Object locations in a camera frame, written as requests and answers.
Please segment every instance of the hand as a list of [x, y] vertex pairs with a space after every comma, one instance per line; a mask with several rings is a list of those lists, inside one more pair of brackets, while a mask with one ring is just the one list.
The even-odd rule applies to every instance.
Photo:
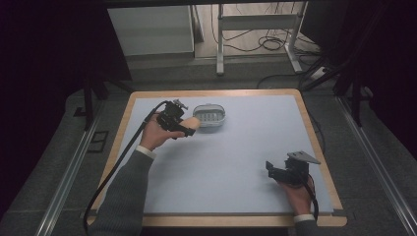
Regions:
[[139, 143], [140, 146], [147, 148], [150, 151], [160, 147], [168, 139], [182, 138], [185, 136], [185, 134], [180, 131], [169, 132], [160, 128], [156, 121], [157, 116], [158, 114], [154, 114], [150, 117], [150, 120], [142, 133], [141, 142]]
[[[301, 187], [294, 187], [288, 184], [284, 184], [281, 182], [276, 181], [282, 189], [284, 189], [287, 199], [294, 210], [295, 215], [300, 214], [310, 214], [310, 207], [311, 207], [311, 198], [309, 193], [307, 192], [304, 186]], [[313, 180], [309, 177], [308, 185], [313, 190], [314, 193], [314, 185]]]

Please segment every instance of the gray sleeve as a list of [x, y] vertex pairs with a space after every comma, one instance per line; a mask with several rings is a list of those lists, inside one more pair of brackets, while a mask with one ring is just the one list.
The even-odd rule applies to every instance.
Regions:
[[319, 226], [315, 220], [304, 220], [295, 223], [297, 236], [317, 236], [320, 235]]
[[153, 159], [135, 150], [108, 187], [89, 235], [139, 235]]

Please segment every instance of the black curtain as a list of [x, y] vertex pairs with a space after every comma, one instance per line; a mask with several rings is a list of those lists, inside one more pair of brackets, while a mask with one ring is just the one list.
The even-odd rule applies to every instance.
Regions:
[[359, 65], [372, 109], [417, 158], [417, 2], [390, 1]]
[[131, 80], [103, 5], [4, 1], [0, 9], [1, 215], [50, 142], [87, 75]]

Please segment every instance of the handheld controller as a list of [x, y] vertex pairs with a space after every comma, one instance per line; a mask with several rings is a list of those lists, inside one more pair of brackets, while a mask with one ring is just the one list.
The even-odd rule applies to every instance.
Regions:
[[184, 115], [183, 108], [188, 110], [188, 107], [179, 99], [166, 101], [165, 109], [156, 118], [157, 123], [166, 131], [181, 131], [184, 132], [185, 137], [193, 136], [196, 130], [180, 125], [183, 121], [181, 119], [181, 116]]
[[307, 183], [309, 162], [315, 164], [320, 164], [320, 162], [302, 150], [290, 152], [287, 155], [289, 157], [285, 160], [285, 170], [275, 168], [267, 161], [268, 177], [293, 186], [301, 186], [303, 182]]

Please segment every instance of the aluminum rail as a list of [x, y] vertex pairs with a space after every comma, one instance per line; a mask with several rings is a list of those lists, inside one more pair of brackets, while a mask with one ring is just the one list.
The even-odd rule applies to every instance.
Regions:
[[80, 166], [84, 160], [84, 156], [87, 152], [89, 142], [91, 141], [92, 135], [101, 117], [101, 113], [105, 101], [99, 100], [95, 107], [95, 118], [92, 121], [91, 127], [88, 131], [85, 131], [79, 145], [68, 164], [67, 170], [65, 171], [61, 182], [49, 203], [49, 206], [40, 221], [39, 227], [36, 230], [36, 236], [51, 235], [53, 228], [55, 227], [56, 221], [58, 220], [59, 214], [61, 213], [62, 207], [67, 200], [68, 194], [70, 193], [71, 187], [73, 186], [74, 180], [80, 169]]
[[384, 164], [381, 162], [377, 152], [368, 140], [365, 131], [361, 127], [358, 127], [356, 122], [351, 117], [350, 107], [346, 100], [341, 97], [337, 97], [336, 100], [340, 104], [346, 120], [348, 121], [356, 139], [368, 158], [371, 167], [374, 169], [375, 174], [380, 180], [380, 183], [383, 186], [383, 189], [391, 201], [396, 213], [398, 214], [399, 219], [407, 230], [408, 235], [417, 235], [417, 221], [413, 210], [396, 188], [395, 183], [390, 178]]

